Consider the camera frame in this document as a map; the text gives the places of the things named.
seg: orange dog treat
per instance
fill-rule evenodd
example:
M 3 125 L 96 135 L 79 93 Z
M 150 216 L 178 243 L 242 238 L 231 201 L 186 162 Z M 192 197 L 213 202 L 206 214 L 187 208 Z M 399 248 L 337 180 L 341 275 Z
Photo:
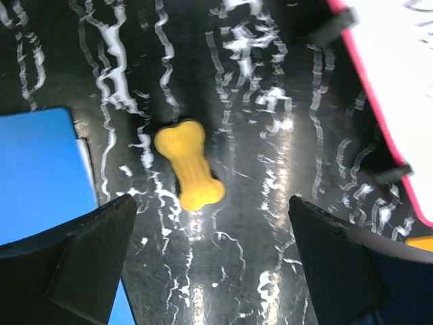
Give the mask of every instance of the orange dog treat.
M 406 240 L 406 245 L 433 252 L 433 236 L 411 238 Z
M 224 197 L 224 185 L 210 174 L 204 157 L 204 129 L 199 122 L 184 121 L 176 127 L 159 130 L 155 137 L 157 151 L 165 156 L 181 185 L 181 206 L 197 211 Z

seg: pink border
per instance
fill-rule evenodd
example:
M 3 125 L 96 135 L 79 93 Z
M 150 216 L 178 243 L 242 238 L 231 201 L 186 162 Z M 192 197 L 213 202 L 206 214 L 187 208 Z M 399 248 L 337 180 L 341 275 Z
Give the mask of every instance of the pink border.
M 343 2 L 343 0 L 327 0 L 329 7 L 334 13 L 338 13 L 343 11 L 346 8 L 346 4 Z M 382 112 L 382 109 L 380 108 L 380 104 L 378 102 L 377 97 L 375 96 L 374 90 L 371 86 L 371 83 L 368 80 L 367 73 L 364 67 L 364 64 L 362 62 L 362 59 L 359 55 L 359 52 L 357 50 L 357 45 L 355 43 L 355 40 L 352 36 L 352 32 L 350 29 L 343 30 L 342 32 L 342 38 L 344 40 L 344 43 L 346 44 L 347 50 L 352 58 L 352 61 L 354 62 L 355 69 L 358 72 L 358 75 L 361 79 L 361 82 L 364 86 L 365 92 L 367 93 L 367 97 L 369 98 L 371 107 L 373 108 L 373 112 L 375 114 L 376 119 L 378 120 L 379 126 L 382 130 L 382 133 L 384 134 L 385 141 L 388 144 L 388 147 L 390 149 L 392 157 L 395 159 L 396 163 L 398 165 L 405 164 L 405 159 L 401 155 L 401 153 L 397 150 L 397 147 L 394 143 L 394 141 L 391 138 L 391 134 L 389 132 L 388 126 L 386 124 L 384 114 Z M 413 208 L 415 210 L 415 213 L 419 220 L 421 220 L 422 223 L 429 227 L 433 227 L 433 222 L 428 221 L 424 214 L 422 213 L 421 207 L 419 206 L 418 200 L 415 196 L 415 192 L 413 191 L 411 181 L 409 177 L 404 176 L 402 178 L 403 185 L 405 186 L 405 189 L 407 191 L 407 194 L 409 196 L 409 199 L 412 202 Z

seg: marble tabletop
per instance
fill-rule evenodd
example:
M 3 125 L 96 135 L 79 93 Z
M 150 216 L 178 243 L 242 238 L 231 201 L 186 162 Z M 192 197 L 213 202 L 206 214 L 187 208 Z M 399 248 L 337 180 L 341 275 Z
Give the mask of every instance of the marble tabletop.
M 139 203 L 123 272 L 138 325 L 316 324 L 292 195 L 393 240 L 432 233 L 401 184 L 379 187 L 363 167 L 389 156 L 371 107 L 341 40 L 291 41 L 300 7 L 329 11 L 322 0 L 1 0 L 0 113 L 69 108 L 99 203 Z M 153 143 L 185 118 L 203 124 L 227 190 L 195 213 Z

